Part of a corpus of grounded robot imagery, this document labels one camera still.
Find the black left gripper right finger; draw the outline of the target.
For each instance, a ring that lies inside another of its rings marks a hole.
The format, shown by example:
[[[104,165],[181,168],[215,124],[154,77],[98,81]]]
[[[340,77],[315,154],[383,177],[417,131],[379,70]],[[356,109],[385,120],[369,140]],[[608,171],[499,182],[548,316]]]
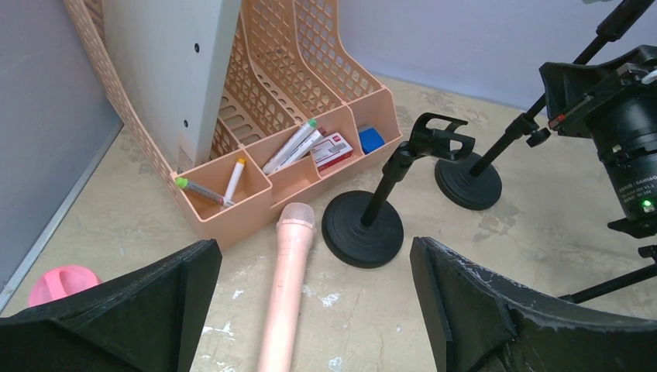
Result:
[[[573,304],[417,237],[411,270],[439,371],[654,371],[656,323]]]

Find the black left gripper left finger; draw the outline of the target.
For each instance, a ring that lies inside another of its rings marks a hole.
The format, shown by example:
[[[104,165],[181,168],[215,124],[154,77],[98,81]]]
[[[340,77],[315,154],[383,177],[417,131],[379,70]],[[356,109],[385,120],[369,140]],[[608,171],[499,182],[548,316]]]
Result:
[[[188,371],[222,253],[200,240],[139,270],[1,320],[3,371]]]

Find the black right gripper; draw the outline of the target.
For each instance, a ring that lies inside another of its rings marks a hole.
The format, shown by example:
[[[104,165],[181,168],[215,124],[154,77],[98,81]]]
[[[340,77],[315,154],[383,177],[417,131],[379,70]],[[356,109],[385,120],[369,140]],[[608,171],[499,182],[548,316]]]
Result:
[[[549,128],[560,136],[656,130],[656,47],[641,45],[598,65],[548,62],[539,68]]]

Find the black mic stand for pink mic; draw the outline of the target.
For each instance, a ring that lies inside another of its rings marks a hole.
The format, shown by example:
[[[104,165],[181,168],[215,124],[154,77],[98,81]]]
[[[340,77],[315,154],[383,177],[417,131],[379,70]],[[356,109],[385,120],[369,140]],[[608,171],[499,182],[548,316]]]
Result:
[[[432,112],[414,122],[407,141],[398,145],[383,166],[374,193],[348,191],[333,198],[322,216],[322,236],[330,251],[353,267],[382,267],[400,252],[404,241],[401,217],[387,200],[411,165],[423,157],[452,163],[464,161],[476,140],[457,133],[468,122]]]

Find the pink toy microphone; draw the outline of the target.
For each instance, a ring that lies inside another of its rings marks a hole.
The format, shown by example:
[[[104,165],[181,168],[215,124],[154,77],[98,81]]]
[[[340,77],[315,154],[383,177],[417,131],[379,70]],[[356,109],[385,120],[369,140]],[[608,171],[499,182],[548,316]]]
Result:
[[[308,252],[314,241],[310,205],[286,205],[277,223],[277,267],[263,329],[258,371],[289,371],[294,352]]]

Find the mint green toy microphone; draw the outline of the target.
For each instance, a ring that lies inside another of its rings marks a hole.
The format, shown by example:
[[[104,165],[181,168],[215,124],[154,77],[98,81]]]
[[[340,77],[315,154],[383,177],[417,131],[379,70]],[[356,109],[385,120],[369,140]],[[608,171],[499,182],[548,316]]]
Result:
[[[613,0],[582,0],[584,4],[591,4],[596,2],[611,2]]]

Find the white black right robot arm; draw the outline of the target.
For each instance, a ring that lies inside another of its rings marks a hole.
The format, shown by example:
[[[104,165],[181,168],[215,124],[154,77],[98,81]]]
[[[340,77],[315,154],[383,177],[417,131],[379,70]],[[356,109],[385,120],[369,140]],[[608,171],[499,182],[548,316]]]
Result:
[[[549,128],[594,142],[624,213],[608,228],[636,239],[655,236],[655,46],[598,65],[548,62],[539,73]]]

